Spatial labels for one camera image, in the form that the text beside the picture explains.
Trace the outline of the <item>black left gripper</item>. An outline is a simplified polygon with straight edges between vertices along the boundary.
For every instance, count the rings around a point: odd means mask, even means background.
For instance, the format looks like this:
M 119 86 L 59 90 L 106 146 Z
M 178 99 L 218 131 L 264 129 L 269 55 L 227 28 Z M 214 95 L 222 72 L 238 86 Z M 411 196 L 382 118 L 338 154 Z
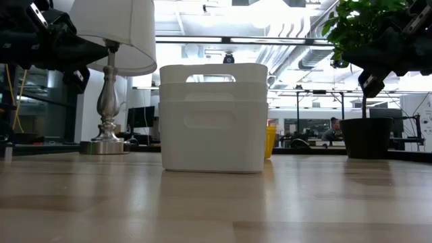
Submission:
M 83 94 L 90 78 L 88 64 L 108 56 L 107 47 L 76 35 L 68 13 L 55 7 L 54 0 L 23 0 L 22 25 L 31 37 L 32 64 L 65 72 L 63 83 Z

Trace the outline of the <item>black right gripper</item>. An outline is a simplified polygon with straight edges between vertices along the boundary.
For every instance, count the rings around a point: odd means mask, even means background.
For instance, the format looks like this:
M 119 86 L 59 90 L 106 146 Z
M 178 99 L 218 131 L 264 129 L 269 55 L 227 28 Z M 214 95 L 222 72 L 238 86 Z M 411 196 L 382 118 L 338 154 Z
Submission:
M 385 87 L 385 75 L 374 74 L 432 74 L 432 0 L 392 0 L 391 10 L 391 26 L 377 40 L 342 54 L 344 61 L 364 70 L 358 83 L 366 98 Z

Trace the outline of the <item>yellow slotted plastic basket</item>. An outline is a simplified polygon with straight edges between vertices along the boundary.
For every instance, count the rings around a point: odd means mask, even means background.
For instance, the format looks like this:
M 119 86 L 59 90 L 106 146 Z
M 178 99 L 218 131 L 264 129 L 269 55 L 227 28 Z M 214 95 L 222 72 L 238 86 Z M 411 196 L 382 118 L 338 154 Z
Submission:
M 273 147 L 275 143 L 276 137 L 276 127 L 275 126 L 267 126 L 266 131 L 266 141 L 265 141 L 265 158 L 269 159 L 273 152 Z

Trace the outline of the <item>white shade silver table lamp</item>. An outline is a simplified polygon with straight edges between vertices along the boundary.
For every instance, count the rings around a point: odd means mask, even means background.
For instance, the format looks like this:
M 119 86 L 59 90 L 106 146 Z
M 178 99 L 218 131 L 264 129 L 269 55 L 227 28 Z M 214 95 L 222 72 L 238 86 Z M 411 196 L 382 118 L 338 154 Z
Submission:
M 128 153 L 130 143 L 115 135 L 120 108 L 115 82 L 117 76 L 144 76 L 157 69 L 154 0 L 74 0 L 69 15 L 78 36 L 108 48 L 106 57 L 88 65 L 104 73 L 97 100 L 101 123 L 95 138 L 80 143 L 80 153 Z

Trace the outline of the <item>dark grey computer monitor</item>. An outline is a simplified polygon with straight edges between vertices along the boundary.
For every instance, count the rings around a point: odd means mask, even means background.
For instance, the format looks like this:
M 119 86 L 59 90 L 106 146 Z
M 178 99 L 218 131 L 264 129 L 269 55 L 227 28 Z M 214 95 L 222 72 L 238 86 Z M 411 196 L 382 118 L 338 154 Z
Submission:
M 401 109 L 388 109 L 388 108 L 371 108 L 369 109 L 370 117 L 390 117 L 393 119 L 393 126 L 390 132 L 389 147 L 397 151 L 404 151 L 404 142 L 400 139 L 403 138 L 404 124 L 402 119 Z

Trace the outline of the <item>green tree in black pot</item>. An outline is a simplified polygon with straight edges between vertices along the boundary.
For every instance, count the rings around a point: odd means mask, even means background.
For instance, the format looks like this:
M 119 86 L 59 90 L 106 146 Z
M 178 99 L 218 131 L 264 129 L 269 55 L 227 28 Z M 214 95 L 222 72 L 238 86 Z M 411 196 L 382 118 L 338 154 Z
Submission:
M 377 39 L 385 17 L 392 15 L 392 0 L 338 0 L 323 24 L 322 35 L 333 45 L 333 66 L 351 63 L 342 59 L 344 51 L 361 47 Z M 374 75 L 385 75 L 389 72 Z M 389 148 L 393 119 L 368 117 L 367 99 L 362 93 L 362 117 L 344 119 L 341 123 L 348 157 L 382 159 Z

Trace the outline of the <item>person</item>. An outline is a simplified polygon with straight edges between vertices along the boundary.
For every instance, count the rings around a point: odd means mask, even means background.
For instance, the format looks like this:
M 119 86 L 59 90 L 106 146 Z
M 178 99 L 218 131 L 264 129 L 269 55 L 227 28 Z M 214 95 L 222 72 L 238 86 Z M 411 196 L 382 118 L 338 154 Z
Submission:
M 337 119 L 336 117 L 332 117 L 330 121 L 331 121 L 330 128 L 325 131 L 325 133 L 321 137 L 321 140 L 328 141 L 328 142 L 342 141 L 343 136 L 340 130 L 339 119 Z

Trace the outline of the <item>black equipment stand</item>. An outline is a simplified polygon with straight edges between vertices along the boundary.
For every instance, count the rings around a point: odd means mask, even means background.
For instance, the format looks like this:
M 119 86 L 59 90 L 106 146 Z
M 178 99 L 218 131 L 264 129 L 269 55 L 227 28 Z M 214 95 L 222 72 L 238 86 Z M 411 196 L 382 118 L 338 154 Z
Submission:
M 396 120 L 405 120 L 405 119 L 413 119 L 416 124 L 416 136 L 409 136 L 407 138 L 390 138 L 392 142 L 397 142 L 398 144 L 402 143 L 416 143 L 419 146 L 423 146 L 425 144 L 425 139 L 422 136 L 421 130 L 421 116 L 419 113 L 413 116 L 402 116 L 397 117 Z

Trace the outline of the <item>black computer monitor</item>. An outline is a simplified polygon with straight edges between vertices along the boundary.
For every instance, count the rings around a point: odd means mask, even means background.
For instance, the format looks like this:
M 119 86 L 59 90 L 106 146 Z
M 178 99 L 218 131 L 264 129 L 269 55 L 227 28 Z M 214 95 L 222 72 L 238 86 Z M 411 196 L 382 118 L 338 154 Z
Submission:
M 154 118 L 155 106 L 131 108 L 128 109 L 127 124 L 131 128 L 150 128 Z

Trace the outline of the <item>black metal table frame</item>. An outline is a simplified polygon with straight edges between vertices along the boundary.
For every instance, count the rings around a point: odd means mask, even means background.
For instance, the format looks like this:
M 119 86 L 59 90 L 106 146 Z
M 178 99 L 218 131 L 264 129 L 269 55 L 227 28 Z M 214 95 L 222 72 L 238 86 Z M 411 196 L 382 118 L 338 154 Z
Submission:
M 296 92 L 296 106 L 302 109 L 344 110 L 344 93 L 336 90 L 301 90 Z

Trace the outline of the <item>black horizontal frame bar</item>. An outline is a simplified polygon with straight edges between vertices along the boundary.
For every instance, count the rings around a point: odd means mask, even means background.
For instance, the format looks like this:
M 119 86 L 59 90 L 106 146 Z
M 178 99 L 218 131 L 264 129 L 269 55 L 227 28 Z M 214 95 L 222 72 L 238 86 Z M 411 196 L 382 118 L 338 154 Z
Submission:
M 291 45 L 331 47 L 325 38 L 253 37 L 253 36 L 156 36 L 159 44 L 221 44 L 221 45 Z

